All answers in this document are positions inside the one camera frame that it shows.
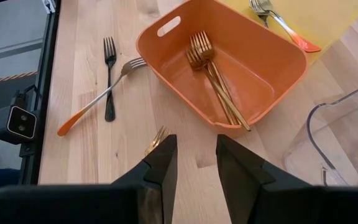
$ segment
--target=orange-handled fork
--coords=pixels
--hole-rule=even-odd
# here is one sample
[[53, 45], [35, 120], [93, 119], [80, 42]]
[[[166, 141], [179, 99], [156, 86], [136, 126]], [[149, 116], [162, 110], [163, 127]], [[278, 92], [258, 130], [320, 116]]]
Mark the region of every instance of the orange-handled fork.
[[62, 124], [57, 131], [57, 134], [59, 136], [64, 136], [70, 128], [78, 121], [80, 117], [82, 117], [95, 103], [97, 103], [104, 95], [110, 92], [117, 84], [118, 82], [126, 75], [132, 73], [134, 70], [146, 66], [146, 62], [143, 60], [143, 58], [135, 58], [130, 60], [129, 62], [125, 63], [125, 65], [122, 67], [121, 74], [118, 77], [118, 79], [114, 82], [113, 85], [111, 85], [107, 90], [102, 92], [98, 97], [96, 97], [93, 101], [88, 103], [84, 108], [82, 108], [79, 112], [74, 114], [70, 119], [68, 119], [64, 124]]
[[273, 11], [273, 5], [270, 0], [250, 0], [252, 10], [258, 15], [272, 16], [290, 35], [292, 41], [297, 44], [302, 50], [307, 53], [319, 52], [321, 48], [312, 44], [310, 41], [301, 37], [294, 30], [292, 30], [275, 11]]

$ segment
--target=yellow mat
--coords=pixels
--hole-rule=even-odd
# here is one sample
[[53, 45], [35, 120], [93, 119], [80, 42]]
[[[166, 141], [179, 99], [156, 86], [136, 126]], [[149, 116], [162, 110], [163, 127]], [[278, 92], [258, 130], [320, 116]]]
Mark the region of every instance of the yellow mat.
[[[249, 0], [220, 1], [263, 24], [249, 7]], [[275, 11], [295, 32], [321, 47], [322, 51], [308, 54], [310, 64], [319, 59], [358, 17], [358, 0], [271, 0], [271, 2]], [[291, 40], [271, 17], [268, 18], [268, 24], [270, 30]]]

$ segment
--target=metal frame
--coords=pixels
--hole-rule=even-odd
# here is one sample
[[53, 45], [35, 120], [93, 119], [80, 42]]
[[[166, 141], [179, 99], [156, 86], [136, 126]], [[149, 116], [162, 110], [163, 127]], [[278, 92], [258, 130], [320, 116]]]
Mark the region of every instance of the metal frame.
[[35, 78], [36, 94], [33, 94], [28, 108], [29, 111], [35, 111], [38, 115], [38, 128], [35, 140], [21, 146], [19, 156], [22, 158], [22, 165], [19, 184], [38, 184], [59, 13], [60, 0], [56, 0], [56, 12], [47, 16], [38, 72]]

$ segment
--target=wooden tabletop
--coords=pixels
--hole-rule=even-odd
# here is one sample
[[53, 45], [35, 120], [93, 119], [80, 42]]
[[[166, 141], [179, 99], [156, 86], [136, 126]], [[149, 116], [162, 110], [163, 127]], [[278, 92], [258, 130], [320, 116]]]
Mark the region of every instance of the wooden tabletop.
[[[112, 36], [122, 65], [139, 54], [136, 38], [147, 25], [182, 0], [62, 1], [53, 63], [40, 184], [111, 183], [136, 165], [157, 130], [167, 126], [178, 136], [178, 181], [174, 223], [229, 223], [216, 166], [216, 134], [208, 129], [145, 67], [114, 89], [116, 120], [104, 120], [101, 100], [64, 136], [58, 127], [107, 87], [103, 37]], [[318, 103], [333, 101], [358, 88], [358, 20], [314, 63], [252, 131], [236, 139], [258, 155], [288, 170], [284, 158], [294, 137]], [[358, 170], [344, 151], [329, 154], [345, 179], [358, 184]], [[310, 161], [308, 155], [300, 162]], [[312, 184], [321, 179], [298, 177]]]

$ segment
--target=fork handle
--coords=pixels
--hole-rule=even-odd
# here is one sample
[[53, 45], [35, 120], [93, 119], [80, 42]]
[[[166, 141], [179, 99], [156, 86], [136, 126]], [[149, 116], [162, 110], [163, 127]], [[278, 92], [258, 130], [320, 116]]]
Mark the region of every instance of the fork handle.
[[297, 46], [299, 46], [302, 50], [308, 53], [321, 51], [320, 47], [312, 44], [311, 42], [297, 34], [294, 30], [292, 30], [278, 14], [273, 11], [271, 12], [272, 13], [270, 13], [269, 15], [272, 16], [285, 29], [285, 31], [290, 35], [292, 41], [294, 41], [294, 43], [296, 43]]
[[[225, 92], [225, 94], [229, 97], [230, 101], [233, 102], [233, 99], [231, 98], [231, 95], [229, 93], [229, 90], [227, 90], [226, 82], [224, 81], [222, 75], [220, 74], [218, 68], [216, 67], [215, 63], [212, 60], [209, 60], [208, 68], [211, 69], [211, 73], [214, 75], [214, 78], [217, 80], [217, 82], [220, 84], [221, 88]], [[240, 121], [236, 118], [236, 116], [233, 114], [231, 110], [227, 111], [227, 119], [229, 120], [230, 124], [240, 124]]]
[[[112, 66], [109, 65], [108, 67], [108, 85], [109, 88], [111, 86], [111, 68]], [[116, 119], [116, 110], [114, 108], [114, 100], [112, 98], [112, 90], [109, 91], [107, 94], [106, 100], [106, 111], [104, 112], [104, 120], [107, 122], [114, 121]]]
[[71, 116], [70, 119], [68, 119], [66, 122], [64, 122], [58, 129], [57, 134], [59, 136], [66, 135], [67, 132], [70, 130], [70, 128], [78, 121], [78, 119], [80, 119], [102, 97], [104, 97], [106, 94], [108, 94], [119, 83], [119, 81], [123, 78], [124, 75], [125, 74], [120, 74], [120, 76], [117, 78], [117, 80], [114, 82], [114, 84], [112, 84], [112, 86], [110, 86], [109, 88], [104, 90], [99, 96], [97, 96], [94, 100], [92, 100], [90, 103], [88, 103], [82, 109], [80, 109], [79, 112], [77, 112], [76, 114]]
[[[210, 66], [210, 62], [208, 62], [207, 64], [207, 70], [205, 70], [205, 72], [208, 72], [209, 74], [211, 74], [213, 76], [213, 78], [218, 82], [218, 78], [216, 77], [216, 72], [213, 70], [213, 68], [211, 68]], [[228, 107], [227, 104], [225, 104], [224, 100], [222, 99], [221, 95], [219, 95], [219, 93], [215, 90], [215, 94], [222, 106], [222, 109], [224, 111], [224, 114], [226, 115], [227, 120], [229, 121], [230, 124], [234, 124], [234, 118], [231, 116], [231, 110]]]
[[203, 70], [205, 72], [205, 75], [207, 76], [209, 82], [211, 82], [213, 88], [219, 93], [225, 104], [230, 108], [230, 110], [234, 113], [236, 118], [240, 121], [241, 125], [247, 130], [250, 131], [250, 127], [244, 117], [241, 115], [240, 111], [234, 106], [230, 98], [225, 94], [225, 92], [222, 90], [222, 88], [219, 86], [219, 84], [214, 79], [213, 75], [209, 72], [207, 68], [203, 67]]

